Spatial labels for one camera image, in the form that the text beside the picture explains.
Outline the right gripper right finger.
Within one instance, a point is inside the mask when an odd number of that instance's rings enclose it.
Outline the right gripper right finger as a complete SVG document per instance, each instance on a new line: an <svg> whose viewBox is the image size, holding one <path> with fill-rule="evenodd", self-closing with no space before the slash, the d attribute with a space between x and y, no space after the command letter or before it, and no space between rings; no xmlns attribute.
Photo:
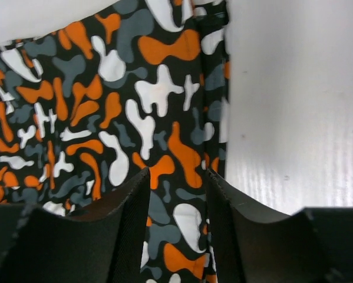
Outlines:
<svg viewBox="0 0 353 283"><path fill-rule="evenodd" d="M287 215L206 172L219 282L353 282L353 208Z"/></svg>

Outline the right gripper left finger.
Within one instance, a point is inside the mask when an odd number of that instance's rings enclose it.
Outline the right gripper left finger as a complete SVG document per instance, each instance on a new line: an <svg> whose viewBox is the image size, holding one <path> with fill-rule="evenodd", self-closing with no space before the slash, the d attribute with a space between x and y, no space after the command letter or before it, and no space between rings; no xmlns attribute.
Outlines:
<svg viewBox="0 0 353 283"><path fill-rule="evenodd" d="M67 216L0 205L0 282L139 282L149 201L145 168Z"/></svg>

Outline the orange camouflage shorts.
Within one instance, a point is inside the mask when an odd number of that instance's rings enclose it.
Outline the orange camouflage shorts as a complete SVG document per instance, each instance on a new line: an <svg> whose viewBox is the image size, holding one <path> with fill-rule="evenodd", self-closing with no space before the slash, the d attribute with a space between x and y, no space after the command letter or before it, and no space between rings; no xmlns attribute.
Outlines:
<svg viewBox="0 0 353 283"><path fill-rule="evenodd" d="M0 204L66 215L151 173L140 282L216 282L203 188L225 172L225 1L118 1L0 44Z"/></svg>

